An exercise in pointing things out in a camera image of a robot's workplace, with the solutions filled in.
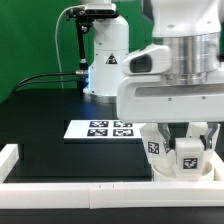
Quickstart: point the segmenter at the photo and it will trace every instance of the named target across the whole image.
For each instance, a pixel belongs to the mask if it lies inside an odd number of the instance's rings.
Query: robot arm
[[[218,61],[222,0],[144,0],[153,44],[123,62],[117,112],[141,129],[155,180],[204,180],[224,121],[224,68]],[[168,123],[189,122],[171,137]]]

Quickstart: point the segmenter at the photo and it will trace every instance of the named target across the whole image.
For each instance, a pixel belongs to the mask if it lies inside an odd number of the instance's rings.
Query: logo
[[[114,57],[114,54],[110,55],[110,57],[108,58],[106,64],[109,64],[109,65],[116,65],[117,64],[117,60]]]

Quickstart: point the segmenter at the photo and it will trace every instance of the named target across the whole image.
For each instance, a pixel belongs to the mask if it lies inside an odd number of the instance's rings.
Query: green backdrop
[[[59,71],[54,42],[56,21],[65,8],[78,4],[77,0],[0,1],[0,102],[24,78]],[[142,19],[139,1],[118,1],[116,4],[120,14],[129,22],[130,51],[150,44],[152,24]],[[89,63],[93,59],[92,36],[92,32],[85,36]],[[59,47],[63,71],[78,69],[74,21],[61,22]]]

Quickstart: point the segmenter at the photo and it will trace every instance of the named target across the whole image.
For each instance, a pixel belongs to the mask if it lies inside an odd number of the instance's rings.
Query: black table
[[[0,144],[20,144],[6,183],[149,181],[141,142],[65,144],[70,120],[117,119],[115,104],[90,102],[75,89],[22,90],[0,105]],[[186,126],[171,125],[176,135]],[[217,144],[222,151],[223,130]],[[0,223],[223,223],[222,207],[0,210]]]

